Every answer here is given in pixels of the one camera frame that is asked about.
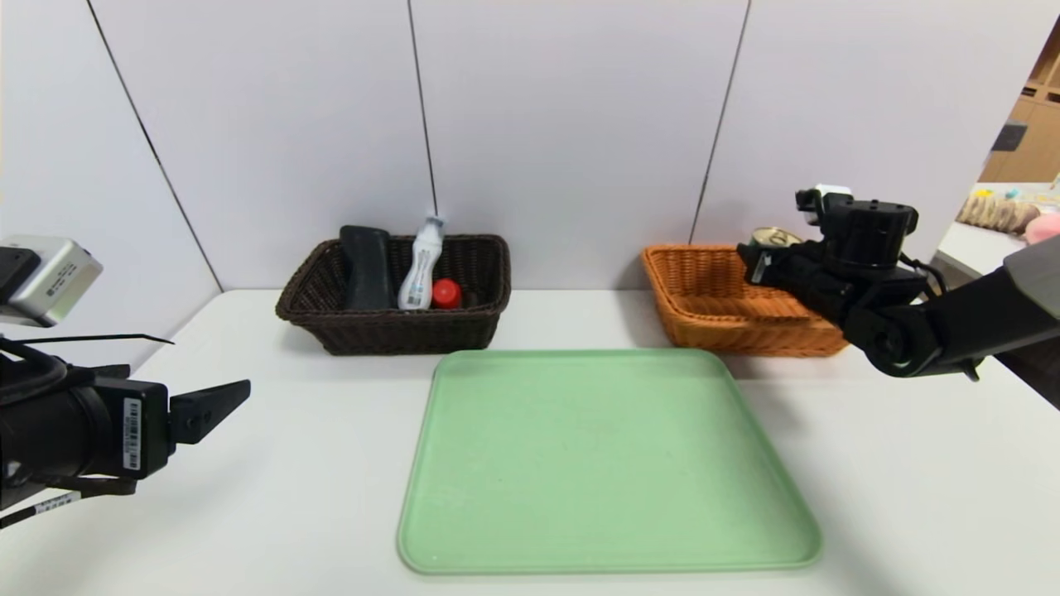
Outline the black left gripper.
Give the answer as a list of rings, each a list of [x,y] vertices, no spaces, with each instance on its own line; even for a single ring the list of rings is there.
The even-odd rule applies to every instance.
[[[63,478],[145,479],[166,464],[169,445],[199,444],[250,393],[248,378],[169,400],[159,382],[96,376],[4,405],[2,461]]]

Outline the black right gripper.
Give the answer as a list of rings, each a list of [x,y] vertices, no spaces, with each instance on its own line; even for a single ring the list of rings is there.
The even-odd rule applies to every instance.
[[[747,268],[747,283],[784,291],[809,310],[826,310],[817,285],[819,264],[791,248],[740,243],[737,253]]]

